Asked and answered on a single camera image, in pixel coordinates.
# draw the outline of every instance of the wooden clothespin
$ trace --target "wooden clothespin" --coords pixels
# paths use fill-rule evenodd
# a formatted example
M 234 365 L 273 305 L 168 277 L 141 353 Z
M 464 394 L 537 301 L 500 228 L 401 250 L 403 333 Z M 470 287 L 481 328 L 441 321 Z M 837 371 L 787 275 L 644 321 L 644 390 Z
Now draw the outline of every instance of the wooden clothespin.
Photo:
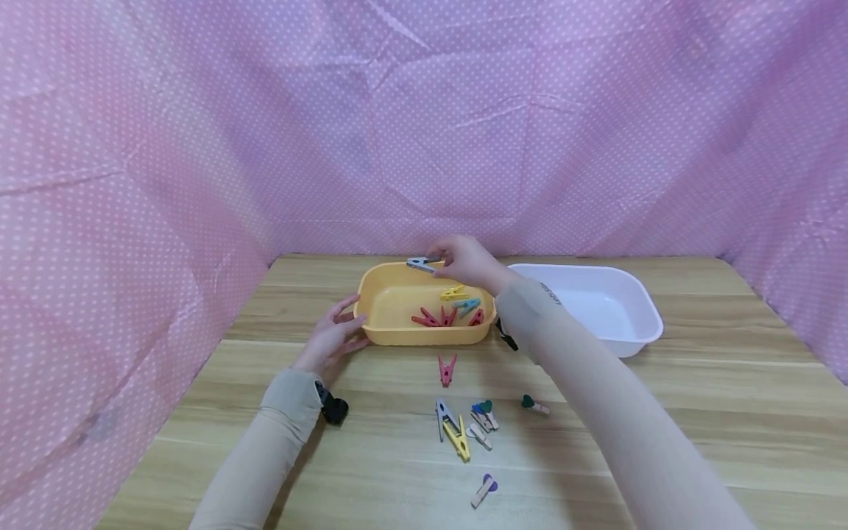
M 492 424 L 489 423 L 488 418 L 480 408 L 480 405 L 473 404 L 471 406 L 471 417 L 474 418 L 474 421 L 480 424 L 480 427 L 482 427 L 484 431 L 489 432 L 493 430 Z
M 476 423 L 472 423 L 471 425 L 466 427 L 466 434 L 468 435 L 468 438 L 476 438 L 478 442 L 483 444 L 483 447 L 485 447 L 486 450 L 492 450 L 492 443 L 488 441 L 486 433 L 483 432 L 480 426 L 478 426 Z
M 468 293 L 465 293 L 466 286 L 458 285 L 456 287 L 451 287 L 444 293 L 442 293 L 441 299 L 443 302 L 449 302 L 451 300 L 465 300 L 469 298 Z
M 472 298 L 470 300 L 460 300 L 459 302 L 454 302 L 454 307 L 461 310 L 460 318 L 465 318 L 473 310 L 480 307 L 480 299 Z
M 438 424 L 438 441 L 444 442 L 444 435 L 442 434 L 443 426 L 446 423 L 449 423 L 452 428 L 459 429 L 460 425 L 456 421 L 456 417 L 454 413 L 450 411 L 448 406 L 444 403 L 444 399 L 436 398 L 436 420 Z
M 456 354 L 454 354 L 454 358 L 450 360 L 449 365 L 445 365 L 442 362 L 442 356 L 438 357 L 438 373 L 442 377 L 442 386 L 447 388 L 450 385 L 450 382 L 454 380 L 454 366 L 456 366 Z
M 494 413 L 492 412 L 492 401 L 490 399 L 486 399 L 485 401 L 478 403 L 477 406 L 479 406 L 480 410 L 483 411 L 483 414 L 486 416 L 486 419 L 492 425 L 492 429 L 497 431 L 500 428 L 500 425 L 498 425 L 498 422 L 494 419 Z
M 524 394 L 524 399 L 522 399 L 522 407 L 525 409 L 535 410 L 536 412 L 540 412 L 542 414 L 550 414 L 550 409 L 544 405 L 538 404 L 533 401 L 533 398 L 530 397 L 530 394 Z
M 432 313 L 430 313 L 430 311 L 424 309 L 423 307 L 421 308 L 421 314 L 424 315 L 424 318 L 421 318 L 418 315 L 413 315 L 412 321 L 415 322 L 416 324 L 421 324 L 422 326 L 427 326 L 427 327 L 441 327 L 442 326 L 442 322 L 439 319 L 437 319 L 435 316 L 433 316 Z
M 474 495 L 474 499 L 471 500 L 471 506 L 474 510 L 483 502 L 483 499 L 486 498 L 486 495 L 490 491 L 498 491 L 498 483 L 494 481 L 491 475 L 486 473 L 483 475 L 483 485 L 478 489 L 477 494 Z
M 442 428 L 445 433 L 448 435 L 448 439 L 454 445 L 454 449 L 456 449 L 456 454 L 462 459 L 463 462 L 467 462 L 471 460 L 471 448 L 468 446 L 468 437 L 466 436 L 466 425 L 462 421 L 462 414 L 460 414 L 460 431 L 455 432 L 452 427 L 449 427 L 448 424 L 442 423 Z
M 479 326 L 483 323 L 483 308 L 477 310 L 477 313 L 468 322 L 469 326 Z
M 451 311 L 450 314 L 447 314 L 447 313 L 444 312 L 444 306 L 442 306 L 442 321 L 441 321 L 442 327 L 453 326 L 454 325 L 454 318 L 456 318 L 456 308 L 454 307 L 454 310 Z

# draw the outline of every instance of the pink backdrop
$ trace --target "pink backdrop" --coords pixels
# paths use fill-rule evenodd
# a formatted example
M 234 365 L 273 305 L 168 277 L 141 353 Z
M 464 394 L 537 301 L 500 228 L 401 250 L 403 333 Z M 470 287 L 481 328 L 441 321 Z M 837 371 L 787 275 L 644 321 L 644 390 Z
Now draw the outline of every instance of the pink backdrop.
M 289 252 L 719 256 L 848 381 L 846 49 L 843 0 L 0 3 L 0 527 L 95 524 Z

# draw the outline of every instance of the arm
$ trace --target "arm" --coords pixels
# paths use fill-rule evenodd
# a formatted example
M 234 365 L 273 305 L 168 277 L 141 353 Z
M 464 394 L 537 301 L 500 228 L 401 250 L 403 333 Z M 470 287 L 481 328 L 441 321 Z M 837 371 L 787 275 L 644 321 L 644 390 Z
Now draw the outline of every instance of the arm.
M 496 304 L 592 433 L 639 528 L 754 528 L 648 389 L 541 284 L 512 278 Z
M 292 366 L 271 382 L 253 423 L 206 490 L 190 530 L 259 530 L 265 525 L 321 412 L 315 382 L 339 358 L 368 344 L 356 338 L 365 315 L 344 313 L 358 299 L 352 295 L 332 306 Z
M 191 530 L 263 527 L 321 412 L 315 390 L 319 380 L 293 369 L 277 375 L 253 423 L 206 490 Z

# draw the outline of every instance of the yellow plastic basket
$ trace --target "yellow plastic basket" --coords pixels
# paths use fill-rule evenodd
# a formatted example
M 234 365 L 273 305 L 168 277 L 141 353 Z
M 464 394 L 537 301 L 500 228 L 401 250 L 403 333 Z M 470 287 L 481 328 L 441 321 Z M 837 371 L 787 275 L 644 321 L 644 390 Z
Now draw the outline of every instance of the yellow plastic basket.
M 431 264 L 436 268 L 441 263 Z M 474 344 L 483 340 L 494 322 L 495 309 L 492 296 L 476 287 L 466 287 L 471 298 L 480 299 L 483 323 L 468 326 L 474 315 L 458 315 L 451 327 L 425 327 L 412 321 L 413 315 L 422 316 L 421 307 L 437 318 L 439 309 L 453 309 L 453 302 L 443 302 L 440 295 L 455 287 L 457 282 L 433 278 L 430 274 L 412 269 L 405 262 L 384 263 L 371 267 L 360 282 L 360 301 L 354 306 L 354 315 L 366 314 L 368 320 L 362 329 L 374 343 L 381 346 L 444 346 Z

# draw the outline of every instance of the left hand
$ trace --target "left hand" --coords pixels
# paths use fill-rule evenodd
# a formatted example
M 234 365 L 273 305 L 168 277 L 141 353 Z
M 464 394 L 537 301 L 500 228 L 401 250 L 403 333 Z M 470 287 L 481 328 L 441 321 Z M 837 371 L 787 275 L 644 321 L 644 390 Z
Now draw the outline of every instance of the left hand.
M 367 338 L 357 337 L 358 331 L 365 324 L 366 316 L 360 315 L 354 318 L 351 311 L 343 313 L 359 299 L 359 294 L 352 294 L 333 305 L 321 317 L 315 324 L 304 350 L 292 363 L 293 369 L 311 371 L 322 376 L 324 370 L 334 365 L 339 358 L 369 344 Z

